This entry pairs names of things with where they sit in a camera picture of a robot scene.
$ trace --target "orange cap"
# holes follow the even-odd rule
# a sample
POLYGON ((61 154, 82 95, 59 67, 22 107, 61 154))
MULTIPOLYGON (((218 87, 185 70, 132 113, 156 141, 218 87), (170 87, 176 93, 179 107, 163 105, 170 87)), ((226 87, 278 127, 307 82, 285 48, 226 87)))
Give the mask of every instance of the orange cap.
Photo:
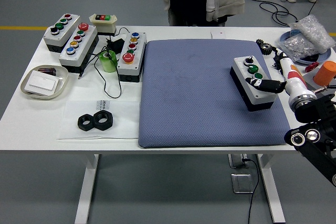
POLYGON ((313 77, 313 81, 317 85, 327 86, 335 76, 336 76, 336 63, 328 60, 324 62, 320 70, 313 77))

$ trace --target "white paper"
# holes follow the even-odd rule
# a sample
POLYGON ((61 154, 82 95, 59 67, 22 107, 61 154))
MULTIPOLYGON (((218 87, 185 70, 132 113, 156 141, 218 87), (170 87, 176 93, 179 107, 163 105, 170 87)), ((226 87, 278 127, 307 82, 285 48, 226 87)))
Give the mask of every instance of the white paper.
POLYGON ((113 126, 105 131, 93 128, 83 131, 78 127, 78 118, 100 111, 103 101, 68 101, 60 125, 59 140, 65 139, 134 139, 139 137, 139 102, 106 101, 106 111, 112 113, 113 126))

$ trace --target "table leg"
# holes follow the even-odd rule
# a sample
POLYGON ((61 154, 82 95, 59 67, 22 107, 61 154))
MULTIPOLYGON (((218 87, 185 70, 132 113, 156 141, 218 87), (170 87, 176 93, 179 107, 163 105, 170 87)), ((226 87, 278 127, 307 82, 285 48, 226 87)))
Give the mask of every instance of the table leg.
POLYGON ((273 223, 286 223, 271 170, 271 163, 274 162, 274 154, 258 154, 257 156, 273 223))
POLYGON ((82 191, 79 197, 75 224, 86 224, 88 221, 91 196, 93 186, 95 184, 94 178, 96 177, 99 155, 84 155, 82 156, 82 159, 86 162, 86 170, 83 179, 82 191))

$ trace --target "gray cushion pad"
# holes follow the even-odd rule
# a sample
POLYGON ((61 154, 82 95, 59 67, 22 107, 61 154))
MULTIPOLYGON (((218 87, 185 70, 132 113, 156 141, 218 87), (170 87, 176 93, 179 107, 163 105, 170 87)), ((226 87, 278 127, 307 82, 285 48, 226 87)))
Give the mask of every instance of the gray cushion pad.
POLYGON ((249 112, 229 72, 233 58, 253 55, 253 41, 180 39, 146 46, 139 145, 150 147, 284 144, 290 129, 279 99, 249 112))

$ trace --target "yellow floor line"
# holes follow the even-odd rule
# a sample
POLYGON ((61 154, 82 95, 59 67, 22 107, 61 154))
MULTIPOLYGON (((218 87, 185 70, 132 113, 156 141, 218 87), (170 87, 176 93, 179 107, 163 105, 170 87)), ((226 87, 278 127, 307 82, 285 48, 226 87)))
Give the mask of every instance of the yellow floor line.
POLYGON ((0 30, 46 30, 46 26, 0 26, 0 30))

